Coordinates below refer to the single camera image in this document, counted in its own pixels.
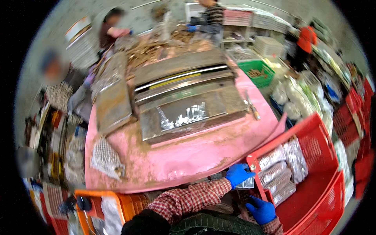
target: red plaid sleeve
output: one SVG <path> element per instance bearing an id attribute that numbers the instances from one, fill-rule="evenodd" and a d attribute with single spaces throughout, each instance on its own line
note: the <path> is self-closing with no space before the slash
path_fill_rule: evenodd
<path id="1" fill-rule="evenodd" d="M 231 190 L 231 183 L 223 178 L 210 183 L 202 182 L 187 189 L 174 189 L 159 195 L 147 209 L 150 209 L 169 224 L 179 222 L 183 214 L 197 212 L 221 202 L 221 198 Z"/>
<path id="2" fill-rule="evenodd" d="M 260 225 L 262 228 L 262 231 L 265 233 L 265 235 L 282 235 L 282 224 L 279 221 L 279 218 L 275 218 L 274 220 L 270 221 L 267 224 Z"/>

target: yellow strip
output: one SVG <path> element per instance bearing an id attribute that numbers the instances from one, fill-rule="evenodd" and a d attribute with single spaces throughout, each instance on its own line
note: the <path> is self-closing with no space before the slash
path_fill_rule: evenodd
<path id="1" fill-rule="evenodd" d="M 173 77 L 173 76 L 176 76 L 176 75 L 180 75 L 180 74 L 183 74 L 183 73 L 178 73 L 178 74 L 175 74 L 175 75 L 172 75 L 172 76 L 169 76 L 169 77 Z M 196 74 L 192 74 L 192 75 L 188 75 L 188 76 L 185 76 L 185 77 L 179 77 L 179 78 L 176 78 L 176 79 L 173 79 L 173 80 L 170 80 L 170 81 L 166 81 L 166 82 L 163 82 L 163 83 L 160 83 L 160 84 L 156 84 L 154 86 L 151 86 L 149 89 L 154 89 L 154 88 L 157 88 L 157 87 L 160 87 L 160 86 L 164 86 L 164 85 L 167 85 L 167 84 L 170 84 L 170 83 L 173 83 L 173 82 L 177 82 L 177 81 L 180 81 L 180 80 L 184 80 L 184 79 L 187 79 L 187 78 L 191 78 L 191 77 L 197 77 L 197 76 L 200 76 L 201 73 L 196 73 Z"/>

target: green plastic crate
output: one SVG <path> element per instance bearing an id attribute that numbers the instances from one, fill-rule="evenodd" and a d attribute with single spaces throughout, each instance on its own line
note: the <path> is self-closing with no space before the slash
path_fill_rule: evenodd
<path id="1" fill-rule="evenodd" d="M 263 61 L 247 61 L 243 63 L 238 63 L 239 68 L 243 70 L 246 75 L 251 79 L 251 81 L 254 83 L 254 85 L 257 88 L 261 87 L 266 87 L 270 84 L 270 82 L 273 79 L 273 76 L 275 72 L 268 66 L 266 65 Z M 261 71 L 264 69 L 265 75 L 258 76 L 258 77 L 250 77 L 247 72 L 250 69 L 257 69 Z"/>

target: pink work surface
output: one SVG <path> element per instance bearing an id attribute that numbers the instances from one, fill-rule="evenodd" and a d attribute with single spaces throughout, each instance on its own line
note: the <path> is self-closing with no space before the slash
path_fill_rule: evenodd
<path id="1" fill-rule="evenodd" d="M 237 69 L 235 81 L 240 95 L 244 91 L 258 110 L 252 114 L 194 134 L 155 145 L 142 142 L 139 121 L 128 124 L 107 137 L 126 166 L 128 182 L 112 179 L 90 167 L 93 146 L 99 139 L 96 107 L 92 108 L 85 149 L 86 188 L 137 193 L 159 190 L 192 182 L 220 172 L 241 161 L 254 150 L 285 131 L 285 116 L 278 123 L 270 106 L 247 75 Z"/>

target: orange shirt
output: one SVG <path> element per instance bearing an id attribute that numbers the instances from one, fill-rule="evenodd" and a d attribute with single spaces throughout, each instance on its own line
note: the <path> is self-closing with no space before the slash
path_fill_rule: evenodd
<path id="1" fill-rule="evenodd" d="M 298 46 L 301 47 L 305 52 L 311 53 L 311 43 L 313 43 L 314 45 L 317 44 L 316 33 L 313 31 L 311 26 L 301 28 L 299 40 L 297 42 Z"/>

